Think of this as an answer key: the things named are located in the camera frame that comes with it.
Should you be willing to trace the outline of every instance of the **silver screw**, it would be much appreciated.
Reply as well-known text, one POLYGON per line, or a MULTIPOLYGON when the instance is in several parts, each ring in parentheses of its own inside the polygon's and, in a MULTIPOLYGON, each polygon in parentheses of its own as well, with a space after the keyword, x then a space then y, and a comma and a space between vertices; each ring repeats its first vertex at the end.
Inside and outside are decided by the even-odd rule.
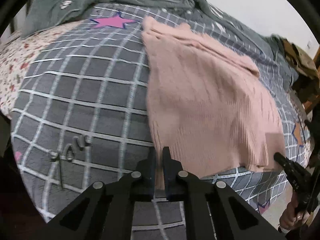
POLYGON ((94 184, 93 184, 93 188, 95 189, 99 189, 99 188, 102 188, 103 186, 103 183, 101 181, 96 181, 94 184))
POLYGON ((221 181, 221 180, 217 181, 216 185, 219 188, 225 188, 226 187, 226 183, 224 181, 221 181))
POLYGON ((134 171, 133 173, 131 173, 131 177, 133 178, 140 178, 141 173, 139 171, 134 171))
POLYGON ((188 176, 188 173, 186 171, 179 171, 178 175, 182 178, 185 178, 186 176, 188 176))

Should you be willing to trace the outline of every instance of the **bed sheet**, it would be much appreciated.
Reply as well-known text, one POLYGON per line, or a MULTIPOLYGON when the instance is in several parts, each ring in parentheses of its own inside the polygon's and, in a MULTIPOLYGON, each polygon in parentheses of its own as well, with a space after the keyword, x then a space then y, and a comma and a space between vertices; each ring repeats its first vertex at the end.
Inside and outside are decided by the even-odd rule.
POLYGON ((18 96, 22 80, 28 72, 30 63, 51 42, 79 22, 57 26, 35 34, 26 39, 20 38, 20 31, 13 33, 0 47, 0 111, 8 118, 18 96))
MULTIPOLYGON (((85 20, 60 36, 32 62, 12 109, 12 140, 16 162, 37 209, 49 221, 90 184, 117 181, 146 158, 152 146, 145 97, 148 59, 141 41, 141 21, 152 16, 170 26, 188 22, 238 54, 252 58, 260 81, 275 99, 283 123, 286 155, 303 166, 308 161, 308 132, 282 87, 279 65, 228 31, 161 10, 101 3, 91 17, 118 12, 137 23, 126 29, 92 28, 85 20), (77 151, 72 162, 62 155, 62 181, 50 152, 62 151, 74 136, 92 143, 77 151)), ((223 180, 258 212, 263 213, 283 192, 283 172, 253 173, 238 167, 203 178, 223 180)), ((157 191, 152 203, 136 203, 134 239, 185 239, 183 203, 169 203, 157 191)))

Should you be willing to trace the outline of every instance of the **folded pink garment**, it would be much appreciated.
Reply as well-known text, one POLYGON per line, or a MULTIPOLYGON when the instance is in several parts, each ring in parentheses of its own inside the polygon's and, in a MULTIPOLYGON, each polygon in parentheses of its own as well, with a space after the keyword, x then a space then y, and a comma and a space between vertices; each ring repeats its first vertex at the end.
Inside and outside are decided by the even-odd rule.
POLYGON ((281 169, 273 154, 285 156, 282 122, 253 61, 207 34, 192 33, 186 23, 172 28, 146 17, 143 27, 157 187, 164 186, 164 146, 200 178, 242 165, 281 169))

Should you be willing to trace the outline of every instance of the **human hand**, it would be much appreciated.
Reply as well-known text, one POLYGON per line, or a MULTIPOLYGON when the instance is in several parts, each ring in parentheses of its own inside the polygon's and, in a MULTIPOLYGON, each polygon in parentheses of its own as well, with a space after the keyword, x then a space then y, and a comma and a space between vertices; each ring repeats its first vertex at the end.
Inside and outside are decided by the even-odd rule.
POLYGON ((291 201, 287 204, 287 208, 284 210, 279 220, 281 227, 287 230, 292 230, 303 225, 308 220, 310 216, 308 212, 304 214, 304 211, 301 211, 298 214, 295 214, 294 209, 297 206, 298 206, 297 193, 292 192, 291 201))

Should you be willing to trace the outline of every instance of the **plaid bedspread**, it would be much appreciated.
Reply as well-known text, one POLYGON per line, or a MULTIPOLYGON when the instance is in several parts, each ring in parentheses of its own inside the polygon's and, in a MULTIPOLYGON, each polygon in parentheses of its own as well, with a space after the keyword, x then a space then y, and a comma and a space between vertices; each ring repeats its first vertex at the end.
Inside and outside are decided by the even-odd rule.
MULTIPOLYGON (((92 18, 122 17, 139 21, 126 29, 84 21, 41 52, 31 64, 12 112, 13 148, 24 183, 46 221, 95 181, 110 183, 135 169, 152 146, 146 111, 148 58, 141 41, 142 19, 152 16, 170 26, 188 22, 238 54, 247 54, 260 70, 260 81, 273 96, 283 123, 286 155, 306 165, 306 151, 293 136, 297 114, 282 88, 279 65, 244 44, 215 22, 192 22, 158 8, 98 4, 92 18), (50 150, 62 151, 74 136, 88 135, 91 147, 78 151, 61 170, 50 150)), ((283 172, 253 173, 238 167, 203 178, 223 180, 260 211, 276 200, 286 184, 283 172)), ((182 203, 169 203, 157 191, 152 203, 136 203, 133 239, 185 239, 182 203)))

